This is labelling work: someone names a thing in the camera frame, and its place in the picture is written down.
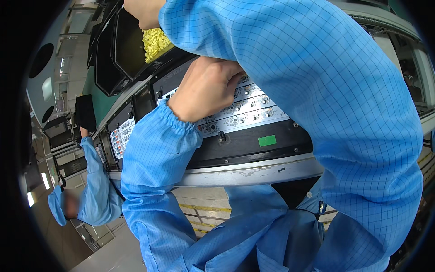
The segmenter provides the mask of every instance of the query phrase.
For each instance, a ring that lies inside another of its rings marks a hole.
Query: yellow component
[[[202,229],[194,228],[193,230],[197,231],[197,232],[208,233],[208,231],[205,231],[205,230],[202,230]]]
[[[144,50],[146,51],[146,63],[153,62],[174,47],[160,28],[143,30],[143,32],[144,38],[142,42],[144,43]]]
[[[216,208],[216,207],[203,207],[195,205],[178,204],[180,207],[185,207],[189,209],[197,209],[200,211],[211,211],[211,212],[231,212],[231,208]]]
[[[205,224],[205,223],[200,223],[200,222],[195,222],[195,221],[189,221],[191,224],[195,224],[195,225],[200,225],[200,226],[206,226],[206,227],[216,227],[216,225],[212,225],[212,224]]]

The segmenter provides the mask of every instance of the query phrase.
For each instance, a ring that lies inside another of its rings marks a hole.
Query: yellow plastic part
[[[151,63],[158,57],[168,52],[174,45],[169,41],[166,35],[160,28],[152,28],[149,30],[143,30],[146,63]]]

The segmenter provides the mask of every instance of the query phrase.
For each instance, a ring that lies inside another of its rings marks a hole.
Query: elastic sleeve cuff
[[[92,141],[91,137],[84,137],[81,139],[80,146],[83,147],[85,144],[94,146],[94,141]]]
[[[171,108],[168,107],[166,102],[168,99],[163,99],[157,107],[158,115],[162,117],[167,124],[175,130],[177,134],[185,134],[196,128],[196,125],[190,122],[183,122],[178,120]]]

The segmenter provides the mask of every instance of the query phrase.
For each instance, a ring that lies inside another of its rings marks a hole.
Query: blue grid-patterned sleeve
[[[167,0],[159,22],[177,47],[238,61],[310,134],[322,197],[340,211],[315,267],[385,266],[417,212],[422,128],[373,39],[324,0]]]
[[[181,180],[202,136],[162,101],[134,127],[124,153],[123,213],[149,271],[168,267],[195,241],[192,225],[169,191]]]

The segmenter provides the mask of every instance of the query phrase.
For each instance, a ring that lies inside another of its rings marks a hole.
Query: window
[[[421,105],[425,103],[422,77],[415,57],[415,42],[397,34],[388,35],[395,48],[403,79],[408,86],[412,100]]]

